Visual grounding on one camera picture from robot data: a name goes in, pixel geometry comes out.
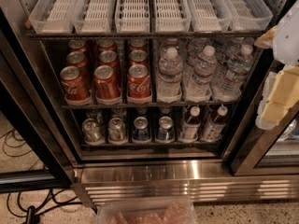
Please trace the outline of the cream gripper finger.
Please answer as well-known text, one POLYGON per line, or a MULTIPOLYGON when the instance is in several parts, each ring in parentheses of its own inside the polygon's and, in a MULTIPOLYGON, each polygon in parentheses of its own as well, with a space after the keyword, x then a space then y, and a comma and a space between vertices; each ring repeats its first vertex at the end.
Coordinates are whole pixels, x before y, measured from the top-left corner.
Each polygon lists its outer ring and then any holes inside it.
POLYGON ((273 40, 275 36, 277 26, 275 25, 271 29, 269 29, 266 33, 259 36, 255 42, 254 46, 260 49, 271 49, 273 48, 273 40))
POLYGON ((270 72, 263 86, 255 124, 272 130, 299 101, 299 66, 286 65, 278 73, 270 72))

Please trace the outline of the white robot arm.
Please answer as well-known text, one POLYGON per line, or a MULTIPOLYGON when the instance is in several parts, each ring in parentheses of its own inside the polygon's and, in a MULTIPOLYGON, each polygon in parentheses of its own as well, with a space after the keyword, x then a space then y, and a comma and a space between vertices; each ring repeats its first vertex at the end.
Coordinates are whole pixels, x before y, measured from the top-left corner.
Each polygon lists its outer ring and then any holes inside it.
POLYGON ((254 46, 273 50, 274 59, 283 64, 266 78, 255 120, 258 128, 272 130, 299 101, 299 0, 254 46))

